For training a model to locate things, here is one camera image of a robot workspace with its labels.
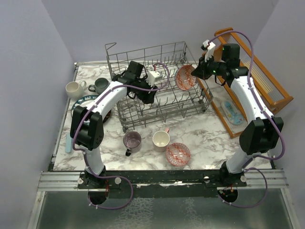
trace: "marble countertop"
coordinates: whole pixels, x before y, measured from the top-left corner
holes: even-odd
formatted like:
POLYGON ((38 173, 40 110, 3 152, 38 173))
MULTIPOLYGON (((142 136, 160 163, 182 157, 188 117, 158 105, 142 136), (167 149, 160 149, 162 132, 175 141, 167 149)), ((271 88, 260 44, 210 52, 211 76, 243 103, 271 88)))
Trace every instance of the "marble countertop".
MULTIPOLYGON (((79 66, 76 76, 77 82, 85 80, 87 86, 94 84, 97 78, 110 79, 107 64, 79 66)), ((208 82, 215 98, 229 96, 224 89, 208 82)), ((70 101, 64 127, 61 133, 59 147, 54 164, 54 171, 84 170, 85 163, 82 153, 65 153, 66 135, 70 132, 71 107, 75 101, 70 101)), ((107 170, 154 170, 154 169, 218 169, 228 160, 239 147, 239 139, 231 139, 217 114, 210 106, 203 114, 182 118, 181 116, 169 118, 166 123, 156 122, 148 124, 147 128, 135 128, 142 137, 142 148, 130 157, 125 156, 125 147, 122 142, 125 133, 122 130, 116 107, 112 115, 104 124, 104 139, 101 143, 101 157, 107 170), (152 136, 158 130, 170 128, 170 144, 180 142, 191 151, 191 159, 186 166, 172 166, 166 159, 165 152, 158 153, 153 150, 152 136)), ((249 167, 271 168, 270 162, 257 158, 249 167)))

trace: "purple mug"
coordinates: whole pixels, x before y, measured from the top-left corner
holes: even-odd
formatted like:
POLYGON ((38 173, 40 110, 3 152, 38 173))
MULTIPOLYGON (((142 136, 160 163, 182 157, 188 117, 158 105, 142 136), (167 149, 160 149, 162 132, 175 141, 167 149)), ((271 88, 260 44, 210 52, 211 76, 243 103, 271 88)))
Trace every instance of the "purple mug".
POLYGON ((123 143, 127 148, 125 155, 130 156, 132 153, 137 153, 141 149, 141 135, 138 132, 130 131, 125 134, 123 143))

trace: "light blue brush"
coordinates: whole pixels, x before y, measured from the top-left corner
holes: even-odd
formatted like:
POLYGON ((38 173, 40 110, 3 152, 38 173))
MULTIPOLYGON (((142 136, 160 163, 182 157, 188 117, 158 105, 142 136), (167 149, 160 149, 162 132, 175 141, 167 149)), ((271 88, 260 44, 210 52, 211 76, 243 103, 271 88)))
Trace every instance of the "light blue brush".
POLYGON ((72 138, 70 137, 70 133, 67 133, 67 135, 66 135, 66 148, 65 148, 65 152, 67 154, 72 153, 72 138))

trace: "patterned bowl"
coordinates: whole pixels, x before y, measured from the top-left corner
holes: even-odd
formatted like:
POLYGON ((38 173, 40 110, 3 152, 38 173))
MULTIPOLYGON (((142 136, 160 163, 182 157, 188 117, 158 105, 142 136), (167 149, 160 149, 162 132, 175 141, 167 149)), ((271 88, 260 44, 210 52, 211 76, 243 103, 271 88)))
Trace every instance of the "patterned bowl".
POLYGON ((195 68, 191 65, 181 67, 176 74, 176 85, 183 91, 187 91, 196 84, 196 77, 191 75, 195 68))
POLYGON ((173 166, 185 166, 191 159, 191 152, 182 143, 173 143, 166 149, 166 158, 173 166))

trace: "metal wire rack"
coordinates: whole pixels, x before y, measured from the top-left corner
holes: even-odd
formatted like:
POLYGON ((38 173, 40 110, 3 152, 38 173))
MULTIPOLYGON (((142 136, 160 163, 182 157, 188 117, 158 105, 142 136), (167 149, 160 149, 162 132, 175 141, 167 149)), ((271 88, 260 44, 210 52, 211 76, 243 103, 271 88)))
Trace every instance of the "metal wire rack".
MULTIPOLYGON (((163 62, 170 70, 169 84, 156 93, 153 104, 143 104, 139 99, 129 97, 117 103, 119 120, 124 132, 140 125, 147 127, 148 124, 157 121, 166 122, 168 118, 178 115, 184 118, 203 113, 209 107, 213 95, 206 81, 201 81, 204 88, 196 82, 196 85, 188 91, 182 91, 176 85, 175 75, 180 67, 185 64, 197 66, 185 42, 109 54, 109 49, 115 45, 116 43, 105 45, 111 78, 125 71, 130 61, 140 62, 148 71, 152 68, 153 63, 163 62)), ((161 66, 156 69, 163 74, 163 79, 155 84, 160 88, 166 82, 167 73, 161 66)))

